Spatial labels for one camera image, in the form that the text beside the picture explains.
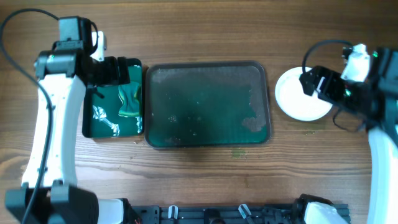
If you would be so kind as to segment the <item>green and yellow sponge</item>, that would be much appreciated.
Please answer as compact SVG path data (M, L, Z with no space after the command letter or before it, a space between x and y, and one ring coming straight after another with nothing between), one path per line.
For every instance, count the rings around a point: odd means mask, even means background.
M141 84L132 82L119 86L119 99L121 107L118 114L122 117L135 117L141 115L141 102L138 98L141 91Z

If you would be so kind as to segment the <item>white plate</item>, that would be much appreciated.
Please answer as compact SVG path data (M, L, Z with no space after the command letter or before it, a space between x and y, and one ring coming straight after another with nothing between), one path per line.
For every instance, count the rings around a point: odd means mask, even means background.
M328 114L333 105L318 99L316 92L306 95L299 81L301 74L301 67L283 73L275 86L275 99L281 110L291 118L315 121Z

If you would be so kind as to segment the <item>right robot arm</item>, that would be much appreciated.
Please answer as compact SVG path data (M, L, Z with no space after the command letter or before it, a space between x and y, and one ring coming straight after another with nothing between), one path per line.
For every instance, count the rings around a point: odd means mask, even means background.
M372 159L368 223L397 223L397 49L369 55L362 44L344 49L343 73L322 66L303 70L304 94L317 94L361 117Z

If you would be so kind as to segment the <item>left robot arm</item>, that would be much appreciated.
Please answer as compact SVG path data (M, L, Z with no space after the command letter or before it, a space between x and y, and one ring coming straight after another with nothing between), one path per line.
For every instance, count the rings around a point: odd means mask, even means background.
M34 143L19 189L6 192L5 206L21 223L133 223L125 198L100 200L77 185L76 129L87 92L130 82L124 57L95 57L103 37L94 22L58 19L59 39L35 61L38 86Z

